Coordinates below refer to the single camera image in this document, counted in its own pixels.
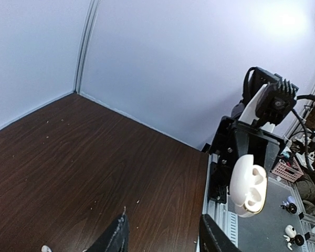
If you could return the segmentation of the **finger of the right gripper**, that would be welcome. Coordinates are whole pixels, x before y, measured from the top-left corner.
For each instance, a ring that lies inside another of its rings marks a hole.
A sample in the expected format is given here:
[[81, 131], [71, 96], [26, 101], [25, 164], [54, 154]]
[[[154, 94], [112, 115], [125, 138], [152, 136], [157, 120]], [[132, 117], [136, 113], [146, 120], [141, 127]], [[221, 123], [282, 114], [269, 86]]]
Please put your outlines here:
[[238, 151], [236, 147], [228, 146], [224, 149], [217, 149], [215, 153], [218, 156], [215, 173], [216, 184], [218, 188], [223, 188], [230, 183], [232, 171], [238, 158]]

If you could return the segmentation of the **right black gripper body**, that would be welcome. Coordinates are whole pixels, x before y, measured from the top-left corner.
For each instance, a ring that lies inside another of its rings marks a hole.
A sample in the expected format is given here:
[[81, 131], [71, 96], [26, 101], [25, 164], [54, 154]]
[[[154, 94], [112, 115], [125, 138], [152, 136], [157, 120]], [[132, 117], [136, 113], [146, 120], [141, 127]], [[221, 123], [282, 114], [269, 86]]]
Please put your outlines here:
[[224, 116], [208, 152], [216, 154], [217, 149], [224, 149], [228, 146], [237, 148], [237, 160], [245, 154], [252, 154], [254, 163], [269, 172], [273, 168], [277, 156], [285, 148], [285, 141], [265, 130], [253, 128], [246, 123]]

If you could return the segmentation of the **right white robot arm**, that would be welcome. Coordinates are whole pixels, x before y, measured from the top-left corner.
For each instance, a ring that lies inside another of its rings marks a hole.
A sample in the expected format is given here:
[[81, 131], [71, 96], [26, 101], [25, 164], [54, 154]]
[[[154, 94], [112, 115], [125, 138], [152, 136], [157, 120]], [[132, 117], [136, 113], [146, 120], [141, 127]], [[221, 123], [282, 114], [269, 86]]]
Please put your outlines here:
[[210, 165], [208, 199], [227, 202], [234, 165], [241, 156], [253, 155], [255, 164], [269, 173], [284, 147], [285, 141], [280, 136], [228, 116], [222, 117], [207, 151], [218, 156], [218, 160]]

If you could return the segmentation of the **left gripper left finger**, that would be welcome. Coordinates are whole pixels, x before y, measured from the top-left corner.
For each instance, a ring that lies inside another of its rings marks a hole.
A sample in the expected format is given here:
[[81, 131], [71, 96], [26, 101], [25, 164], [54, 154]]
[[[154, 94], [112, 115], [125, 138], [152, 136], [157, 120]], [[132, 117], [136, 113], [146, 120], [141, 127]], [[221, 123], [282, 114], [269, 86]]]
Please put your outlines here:
[[118, 215], [99, 238], [85, 251], [125, 252], [129, 246], [129, 220], [126, 214]]

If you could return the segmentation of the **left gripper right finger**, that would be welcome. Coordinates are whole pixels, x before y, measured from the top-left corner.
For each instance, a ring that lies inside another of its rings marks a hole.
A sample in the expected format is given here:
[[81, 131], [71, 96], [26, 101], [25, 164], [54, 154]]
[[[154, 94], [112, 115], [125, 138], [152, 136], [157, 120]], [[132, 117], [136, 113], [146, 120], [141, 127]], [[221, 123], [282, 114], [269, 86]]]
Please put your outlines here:
[[199, 220], [199, 250], [205, 252], [240, 252], [208, 214]]

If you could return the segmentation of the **white earbud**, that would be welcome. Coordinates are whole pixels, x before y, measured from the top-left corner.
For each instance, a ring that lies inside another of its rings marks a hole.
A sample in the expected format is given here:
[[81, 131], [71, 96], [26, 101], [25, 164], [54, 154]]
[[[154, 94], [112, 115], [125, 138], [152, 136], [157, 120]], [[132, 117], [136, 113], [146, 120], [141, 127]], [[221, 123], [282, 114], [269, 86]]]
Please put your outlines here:
[[50, 249], [50, 247], [43, 245], [41, 247], [41, 252], [52, 252], [52, 250]]

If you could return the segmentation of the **white earbud charging case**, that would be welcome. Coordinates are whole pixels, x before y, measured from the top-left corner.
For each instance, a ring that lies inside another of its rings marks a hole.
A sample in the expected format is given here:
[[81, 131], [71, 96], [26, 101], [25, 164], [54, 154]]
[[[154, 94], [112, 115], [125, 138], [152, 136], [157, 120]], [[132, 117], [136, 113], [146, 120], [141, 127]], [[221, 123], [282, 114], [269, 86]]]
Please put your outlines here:
[[241, 156], [234, 165], [229, 184], [235, 213], [242, 218], [260, 213], [265, 205], [267, 184], [267, 173], [254, 163], [254, 156]]

